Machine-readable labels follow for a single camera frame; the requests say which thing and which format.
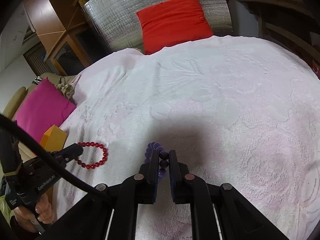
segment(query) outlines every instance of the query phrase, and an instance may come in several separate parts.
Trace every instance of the bed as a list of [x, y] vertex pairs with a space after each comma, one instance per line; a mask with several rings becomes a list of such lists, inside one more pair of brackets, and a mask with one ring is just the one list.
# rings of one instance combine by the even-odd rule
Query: bed
[[[266, 40], [216, 37], [146, 56], [124, 49], [71, 82], [77, 108], [61, 125], [65, 146], [105, 144], [105, 165], [67, 169], [95, 186], [138, 172], [147, 144], [175, 149], [206, 182], [229, 182], [290, 240], [307, 239], [320, 220], [320, 83], [296, 55]], [[101, 152], [87, 147], [81, 160]], [[60, 180], [61, 217], [84, 192]], [[155, 205], [140, 205], [136, 239], [191, 239], [188, 205], [171, 201], [169, 179]]]

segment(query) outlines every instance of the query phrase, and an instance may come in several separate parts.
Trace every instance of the black cable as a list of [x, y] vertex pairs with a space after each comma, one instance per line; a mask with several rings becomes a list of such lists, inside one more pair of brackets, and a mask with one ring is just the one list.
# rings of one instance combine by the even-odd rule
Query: black cable
[[0, 127], [6, 129], [14, 137], [16, 137], [20, 142], [27, 146], [35, 155], [37, 155], [44, 163], [46, 163], [53, 171], [59, 174], [66, 181], [70, 182], [72, 185], [78, 187], [79, 189], [92, 194], [93, 196], [102, 198], [111, 204], [111, 198], [98, 191], [96, 188], [91, 187], [82, 180], [78, 179], [72, 173], [63, 168], [50, 154], [48, 154], [30, 135], [28, 135], [24, 130], [18, 127], [10, 119], [6, 118], [0, 114]]

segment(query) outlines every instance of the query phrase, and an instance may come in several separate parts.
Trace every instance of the silver insulation sheet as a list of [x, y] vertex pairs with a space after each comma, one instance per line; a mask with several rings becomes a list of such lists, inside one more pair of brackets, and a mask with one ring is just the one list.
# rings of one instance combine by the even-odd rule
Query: silver insulation sheet
[[[136, 12], [163, 1], [166, 0], [90, 0], [84, 5], [84, 11], [111, 51], [143, 49], [142, 29]], [[226, 0], [199, 1], [214, 34], [231, 34]]]

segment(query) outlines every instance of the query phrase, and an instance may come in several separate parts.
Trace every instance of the finger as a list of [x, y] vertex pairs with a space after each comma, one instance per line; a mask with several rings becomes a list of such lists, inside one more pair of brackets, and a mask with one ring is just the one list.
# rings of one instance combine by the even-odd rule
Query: finger
[[52, 215], [52, 208], [51, 208], [51, 204], [49, 203], [47, 210], [45, 210], [44, 212], [41, 212], [40, 215], [38, 216], [38, 220], [39, 221], [47, 220], [49, 217], [51, 217], [51, 215]]
[[53, 222], [54, 215], [52, 214], [49, 218], [43, 221], [44, 224], [50, 224]]
[[32, 212], [30, 210], [28, 210], [27, 208], [25, 208], [23, 206], [19, 206], [19, 207], [15, 208], [13, 210], [13, 212], [15, 213], [15, 215], [18, 215], [26, 220], [35, 219], [35, 215], [32, 214]]
[[38, 201], [38, 203], [36, 204], [36, 212], [38, 214], [44, 212], [45, 210], [47, 210], [49, 205], [49, 201], [48, 201], [48, 196], [46, 193], [44, 193], [40, 200]]

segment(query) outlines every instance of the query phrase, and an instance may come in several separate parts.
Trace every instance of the human hand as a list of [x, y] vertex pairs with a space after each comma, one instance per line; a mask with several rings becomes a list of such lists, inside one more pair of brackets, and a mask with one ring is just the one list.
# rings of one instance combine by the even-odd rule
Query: human hand
[[[44, 224], [53, 222], [54, 215], [52, 212], [51, 204], [48, 201], [48, 196], [44, 193], [38, 203], [36, 204], [36, 212], [39, 214], [37, 219]], [[35, 215], [23, 206], [19, 206], [13, 210], [13, 214], [18, 224], [25, 230], [36, 233], [38, 230], [31, 223], [31, 219], [35, 219]]]

